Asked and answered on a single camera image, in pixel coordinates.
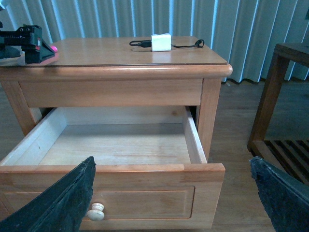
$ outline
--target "curtain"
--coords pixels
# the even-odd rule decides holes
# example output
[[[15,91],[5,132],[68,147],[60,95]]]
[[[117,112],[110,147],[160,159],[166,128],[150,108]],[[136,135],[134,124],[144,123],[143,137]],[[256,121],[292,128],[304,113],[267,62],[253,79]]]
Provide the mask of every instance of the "curtain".
[[[233,66],[237,82],[266,78],[277,43],[307,43],[308,0],[7,0],[2,30],[39,25],[47,43],[72,37],[195,36]],[[292,63],[291,76],[308,68]]]

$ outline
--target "nightstand leg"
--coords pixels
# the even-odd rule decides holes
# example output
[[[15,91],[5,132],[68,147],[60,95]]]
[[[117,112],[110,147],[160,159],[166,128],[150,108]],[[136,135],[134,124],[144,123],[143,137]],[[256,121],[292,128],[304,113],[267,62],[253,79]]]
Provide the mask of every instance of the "nightstand leg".
[[[8,97],[24,135],[27,135],[42,119],[40,109],[28,107],[18,81],[2,81],[1,85]]]
[[[199,108],[197,131],[201,140],[206,160],[209,157],[214,120],[217,112],[221,88],[221,79],[204,79],[201,105]]]

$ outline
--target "wooden panel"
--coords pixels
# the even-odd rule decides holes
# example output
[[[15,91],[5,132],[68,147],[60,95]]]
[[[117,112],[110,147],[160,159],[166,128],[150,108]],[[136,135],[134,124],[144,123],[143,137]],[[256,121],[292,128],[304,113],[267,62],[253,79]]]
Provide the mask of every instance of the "wooden panel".
[[[28,134],[41,120],[42,115],[37,108],[29,108],[24,94],[17,81],[2,81],[1,85],[8,97],[24,135]]]
[[[199,105],[201,80],[22,82],[30,107]]]
[[[189,218],[193,195],[193,187],[183,190],[94,192],[91,204],[104,205],[104,220]]]
[[[53,110],[1,161],[0,165],[38,165],[65,126],[62,112]]]
[[[183,130],[191,163],[207,163],[194,120],[188,108],[186,116],[183,117]]]

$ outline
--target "tabletop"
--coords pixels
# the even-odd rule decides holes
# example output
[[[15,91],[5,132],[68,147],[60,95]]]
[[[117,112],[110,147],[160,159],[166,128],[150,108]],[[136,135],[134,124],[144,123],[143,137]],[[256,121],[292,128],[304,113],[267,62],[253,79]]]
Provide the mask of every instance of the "tabletop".
[[[29,67],[72,66],[123,66],[123,65],[215,65],[227,61],[207,46],[203,48],[174,48],[171,51],[152,52],[151,48],[133,47],[132,40],[147,40],[148,37],[126,38],[71,38],[53,43],[58,48],[55,58]],[[195,37],[172,37],[174,45],[193,45]],[[3,59],[0,66],[20,66],[21,58]]]

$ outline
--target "white charger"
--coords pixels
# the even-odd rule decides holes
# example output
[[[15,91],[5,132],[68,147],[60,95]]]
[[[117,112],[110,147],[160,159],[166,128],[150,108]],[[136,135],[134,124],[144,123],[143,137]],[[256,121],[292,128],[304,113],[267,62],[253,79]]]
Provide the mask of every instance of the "white charger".
[[[151,47],[153,52],[162,52],[171,50],[171,35],[166,33],[162,35],[151,36]]]

